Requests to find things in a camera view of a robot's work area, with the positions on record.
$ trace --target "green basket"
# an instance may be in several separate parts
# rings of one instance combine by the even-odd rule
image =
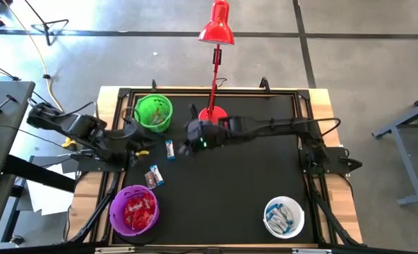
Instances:
[[[147,95],[137,101],[133,115],[143,127],[161,133],[172,122],[173,105],[163,95]]]

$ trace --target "gray floor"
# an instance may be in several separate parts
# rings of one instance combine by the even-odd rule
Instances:
[[[199,31],[212,0],[32,0],[47,20],[69,18],[73,30]],[[296,32],[292,0],[231,0],[235,32]],[[418,0],[301,0],[307,32],[418,33]],[[37,23],[23,1],[13,10],[26,25]],[[19,25],[3,8],[7,26]],[[102,85],[210,85],[212,48],[192,37],[59,37],[52,47],[35,36],[54,76],[65,110],[97,98]],[[396,199],[413,190],[392,137],[371,132],[407,111],[418,96],[418,40],[309,39],[316,86],[328,88],[340,139],[364,166],[352,174],[359,225],[370,246],[418,251],[418,205]],[[236,38],[223,47],[220,77],[226,86],[256,87],[266,76],[273,87],[308,87],[297,38]],[[0,35],[0,67],[37,83],[48,97],[35,49],[26,36]],[[61,143],[60,135],[22,128]],[[58,155],[60,148],[20,133],[11,151],[22,158]],[[25,246],[61,240],[64,214],[23,212],[15,232]]]

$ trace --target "red desk lamp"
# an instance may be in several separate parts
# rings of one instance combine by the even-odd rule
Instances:
[[[214,51],[213,63],[214,79],[212,81],[212,91],[210,92],[208,107],[201,110],[198,118],[202,121],[212,121],[217,123],[219,118],[226,117],[228,114],[221,107],[215,107],[215,90],[217,89],[218,66],[222,59],[220,44],[234,45],[234,35],[228,26],[229,4],[226,0],[215,0],[212,5],[210,22],[201,31],[198,40],[202,42],[212,42],[217,44]]]

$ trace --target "yellow cable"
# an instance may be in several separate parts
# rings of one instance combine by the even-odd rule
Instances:
[[[30,35],[30,33],[27,31],[27,29],[25,29],[24,24],[20,21],[20,19],[18,18],[18,16],[14,13],[13,10],[11,10],[10,6],[6,3],[5,0],[2,0],[4,2],[4,4],[6,5],[6,7],[10,10],[10,12],[13,14],[13,16],[16,18],[16,20],[18,20],[18,22],[20,23],[20,25],[24,28],[25,33],[28,35],[28,37],[32,40],[33,45],[35,45],[35,48],[38,52],[38,54],[40,55],[41,58],[41,64],[42,64],[42,69],[44,71],[45,75],[47,74],[47,69],[46,69],[46,64],[44,63],[44,59],[41,55],[40,49],[38,49],[37,44],[35,43],[35,41],[32,38],[32,35]],[[55,104],[58,106],[58,108],[64,112],[63,108],[61,107],[59,101],[55,98],[54,94],[52,93],[52,87],[51,87],[51,83],[49,82],[49,79],[45,78],[46,80],[46,84],[47,84],[47,92],[49,92],[50,97],[52,98],[52,100],[54,100]]]

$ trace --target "white bowl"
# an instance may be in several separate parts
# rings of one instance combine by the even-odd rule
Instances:
[[[294,223],[291,226],[291,230],[289,232],[287,232],[286,234],[275,233],[267,224],[266,211],[269,207],[271,207],[274,204],[285,205],[287,208],[289,208],[289,210],[292,213],[292,216],[294,217]],[[292,237],[298,235],[300,233],[300,231],[303,229],[303,225],[305,224],[305,214],[304,214],[303,210],[301,209],[299,203],[297,203],[297,201],[295,201],[291,198],[285,197],[285,196],[281,196],[281,197],[273,198],[271,201],[269,201],[267,203],[267,205],[265,206],[265,209],[264,209],[263,221],[264,221],[266,229],[274,237],[278,237],[278,238],[281,238],[281,239],[289,239],[289,238],[292,238]]]

